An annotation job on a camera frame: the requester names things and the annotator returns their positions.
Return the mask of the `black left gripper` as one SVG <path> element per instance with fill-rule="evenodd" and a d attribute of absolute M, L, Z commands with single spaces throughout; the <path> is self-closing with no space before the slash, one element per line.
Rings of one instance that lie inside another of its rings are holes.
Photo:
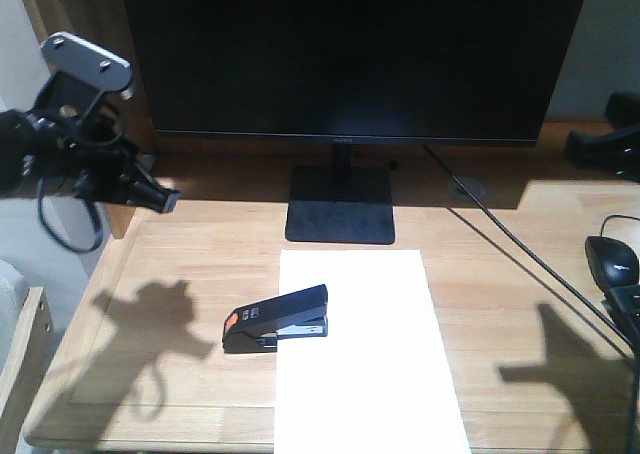
<path fill-rule="evenodd" d="M 139 166 L 138 147 L 125 138 L 127 123 L 115 108 L 104 108 L 83 130 L 80 118 L 51 110 L 25 115 L 24 196 L 71 196 L 171 213 L 180 192 L 163 187 Z"/>

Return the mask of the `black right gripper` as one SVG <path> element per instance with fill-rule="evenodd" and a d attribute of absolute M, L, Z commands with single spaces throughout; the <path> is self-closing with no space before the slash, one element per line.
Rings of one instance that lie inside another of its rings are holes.
<path fill-rule="evenodd" d="M 639 181 L 639 94 L 616 92 L 605 107 L 613 131 L 603 135 L 569 133 L 564 155 L 574 165 Z"/>

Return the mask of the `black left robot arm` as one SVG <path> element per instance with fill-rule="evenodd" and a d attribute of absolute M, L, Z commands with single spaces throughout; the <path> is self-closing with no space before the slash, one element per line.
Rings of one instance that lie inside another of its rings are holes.
<path fill-rule="evenodd" d="M 88 132 L 42 110 L 1 114 L 1 196 L 75 197 L 170 213 L 180 192 L 163 187 L 138 158 L 138 147 L 104 115 Z"/>

